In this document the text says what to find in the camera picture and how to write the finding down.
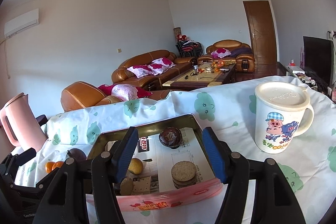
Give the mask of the yellow-brown longan fruit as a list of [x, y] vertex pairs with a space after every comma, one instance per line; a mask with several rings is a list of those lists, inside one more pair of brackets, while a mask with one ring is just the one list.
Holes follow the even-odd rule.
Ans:
[[143, 163], [138, 158], [132, 158], [128, 167], [128, 171], [134, 175], [139, 175], [143, 171]]

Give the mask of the large orange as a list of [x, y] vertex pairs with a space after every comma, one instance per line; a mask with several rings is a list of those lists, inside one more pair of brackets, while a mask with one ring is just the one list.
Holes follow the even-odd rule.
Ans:
[[55, 162], [54, 164], [53, 164], [53, 166], [52, 166], [52, 170], [55, 170], [56, 168], [61, 168], [62, 167], [62, 165], [63, 165], [63, 161], [57, 161], [57, 162]]

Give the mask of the white magenta floral pillow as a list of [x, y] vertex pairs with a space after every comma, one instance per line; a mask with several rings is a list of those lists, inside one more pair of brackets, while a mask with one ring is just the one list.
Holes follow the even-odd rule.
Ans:
[[134, 65], [127, 68], [138, 79], [145, 76], [155, 76], [155, 73], [147, 65]]
[[170, 68], [175, 67], [175, 64], [167, 57], [160, 57], [159, 59], [153, 60], [147, 67], [155, 76], [157, 76], [165, 73]]

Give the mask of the white cloud-print tablecloth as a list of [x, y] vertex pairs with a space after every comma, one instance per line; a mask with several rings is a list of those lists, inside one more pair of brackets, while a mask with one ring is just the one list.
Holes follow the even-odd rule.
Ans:
[[[267, 154], [254, 142], [255, 87], [269, 77], [171, 92], [165, 99], [142, 98], [134, 102], [89, 107], [57, 114], [42, 127], [47, 141], [36, 157], [17, 172], [15, 183], [34, 186], [45, 175], [45, 163], [63, 160], [70, 148], [70, 133], [78, 134], [76, 147], [89, 152], [89, 129], [98, 133], [139, 126], [184, 114], [192, 114], [204, 128], [213, 128], [218, 138], [244, 157], [264, 160]], [[335, 104], [323, 94], [308, 90], [315, 116], [310, 129], [293, 139], [274, 156], [288, 176], [307, 223], [318, 223], [335, 199]]]

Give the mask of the pink electric kettle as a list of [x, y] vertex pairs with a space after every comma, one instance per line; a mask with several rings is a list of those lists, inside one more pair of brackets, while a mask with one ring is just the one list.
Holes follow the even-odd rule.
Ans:
[[24, 151], [33, 148], [38, 152], [47, 140], [29, 106], [27, 94], [20, 93], [3, 106], [1, 124], [9, 142]]

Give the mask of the dark brown passion fruit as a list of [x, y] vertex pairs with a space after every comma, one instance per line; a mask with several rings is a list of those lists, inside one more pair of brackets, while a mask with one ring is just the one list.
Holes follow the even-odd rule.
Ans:
[[168, 127], [159, 134], [159, 141], [165, 147], [176, 149], [182, 143], [181, 130], [175, 127]]

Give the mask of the small orange tangerine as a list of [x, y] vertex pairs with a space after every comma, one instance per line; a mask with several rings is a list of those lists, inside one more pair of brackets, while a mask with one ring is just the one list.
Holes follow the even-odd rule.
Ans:
[[46, 162], [45, 171], [46, 171], [47, 174], [49, 174], [54, 169], [53, 168], [54, 164], [55, 164], [55, 162], [53, 162], [53, 161]]

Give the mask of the stacked black chairs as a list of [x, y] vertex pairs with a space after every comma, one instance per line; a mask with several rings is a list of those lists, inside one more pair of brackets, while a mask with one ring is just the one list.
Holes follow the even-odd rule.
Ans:
[[194, 41], [177, 41], [175, 44], [180, 57], [201, 57], [204, 55], [201, 43]]

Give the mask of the white magenta floral pillow left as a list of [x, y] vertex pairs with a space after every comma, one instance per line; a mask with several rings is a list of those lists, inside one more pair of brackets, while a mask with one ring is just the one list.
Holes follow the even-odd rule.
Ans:
[[155, 73], [147, 65], [134, 65], [127, 68], [138, 79], [145, 76], [155, 76]]

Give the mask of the large purple round fruit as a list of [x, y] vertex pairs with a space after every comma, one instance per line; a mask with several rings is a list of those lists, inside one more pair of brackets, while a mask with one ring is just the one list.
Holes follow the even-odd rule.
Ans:
[[86, 154], [78, 148], [72, 148], [66, 152], [66, 159], [71, 157], [76, 161], [84, 161], [87, 159]]

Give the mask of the wooden coffee table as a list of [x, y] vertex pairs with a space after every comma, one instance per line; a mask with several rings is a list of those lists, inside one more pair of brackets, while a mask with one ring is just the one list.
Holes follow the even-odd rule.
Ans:
[[200, 88], [230, 84], [235, 79], [236, 64], [224, 62], [202, 63], [198, 72], [190, 69], [162, 84], [165, 89], [191, 91]]

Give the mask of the long brown leather sofa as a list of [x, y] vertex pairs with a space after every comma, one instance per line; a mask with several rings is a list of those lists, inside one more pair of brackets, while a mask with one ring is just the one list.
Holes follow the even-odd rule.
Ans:
[[145, 90], [159, 90], [162, 85], [193, 68], [194, 57], [177, 57], [168, 50], [156, 50], [124, 61], [113, 73], [113, 84], [130, 84]]

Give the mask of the printed paper tray liner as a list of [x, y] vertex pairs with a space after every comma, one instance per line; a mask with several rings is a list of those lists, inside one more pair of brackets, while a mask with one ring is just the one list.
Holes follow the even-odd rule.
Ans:
[[122, 182], [114, 186], [118, 195], [130, 196], [176, 190], [171, 169], [180, 161], [190, 161], [196, 165], [196, 184], [215, 177], [194, 130], [190, 127], [180, 130], [182, 143], [176, 149], [162, 145], [158, 134], [138, 139], [132, 158], [142, 161], [143, 171], [139, 175], [134, 175], [127, 170]]

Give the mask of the pink metal tray box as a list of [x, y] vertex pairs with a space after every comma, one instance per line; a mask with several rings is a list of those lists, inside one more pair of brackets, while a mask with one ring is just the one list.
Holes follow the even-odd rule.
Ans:
[[[177, 149], [163, 146], [159, 134], [173, 127], [182, 133]], [[191, 114], [137, 126], [139, 140], [133, 156], [143, 163], [139, 175], [128, 172], [134, 179], [130, 196], [118, 196], [122, 211], [162, 210], [189, 205], [218, 195], [223, 185], [215, 177], [202, 143], [202, 130]], [[197, 169], [195, 184], [177, 189], [171, 169], [180, 161], [193, 162]]]

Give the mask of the brown wooden door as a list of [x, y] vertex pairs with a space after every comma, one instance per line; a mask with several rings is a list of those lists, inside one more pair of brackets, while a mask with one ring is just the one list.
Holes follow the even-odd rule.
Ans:
[[275, 65], [277, 63], [276, 33], [269, 2], [244, 1], [243, 5], [256, 64]]

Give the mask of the black flat television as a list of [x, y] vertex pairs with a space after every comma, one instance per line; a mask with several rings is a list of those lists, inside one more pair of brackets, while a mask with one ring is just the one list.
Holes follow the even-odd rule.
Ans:
[[334, 73], [333, 42], [327, 39], [303, 37], [304, 70], [314, 72], [329, 86]]

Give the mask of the pink floral cushion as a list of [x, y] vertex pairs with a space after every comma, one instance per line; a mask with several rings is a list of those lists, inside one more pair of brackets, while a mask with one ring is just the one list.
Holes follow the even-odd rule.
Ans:
[[138, 90], [133, 85], [118, 84], [112, 87], [112, 95], [122, 101], [131, 101], [138, 99]]

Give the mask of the white cartoon pig mug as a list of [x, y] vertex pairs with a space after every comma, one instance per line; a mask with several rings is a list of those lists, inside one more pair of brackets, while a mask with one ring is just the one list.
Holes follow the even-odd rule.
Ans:
[[270, 81], [258, 85], [255, 96], [254, 140], [266, 153], [285, 151], [313, 123], [314, 109], [306, 87]]

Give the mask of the white magenta floral pillow right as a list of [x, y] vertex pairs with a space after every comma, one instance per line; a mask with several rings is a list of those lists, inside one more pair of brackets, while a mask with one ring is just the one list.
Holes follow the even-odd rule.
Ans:
[[167, 57], [160, 57], [159, 59], [153, 60], [147, 67], [155, 76], [157, 76], [165, 73], [170, 68], [175, 67], [175, 64]]

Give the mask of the white wall air conditioner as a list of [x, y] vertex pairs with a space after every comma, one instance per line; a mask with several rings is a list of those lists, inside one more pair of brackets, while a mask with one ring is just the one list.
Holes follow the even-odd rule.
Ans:
[[12, 36], [38, 24], [39, 24], [39, 9], [34, 9], [29, 12], [26, 12], [5, 23], [4, 26], [5, 38], [11, 38]]

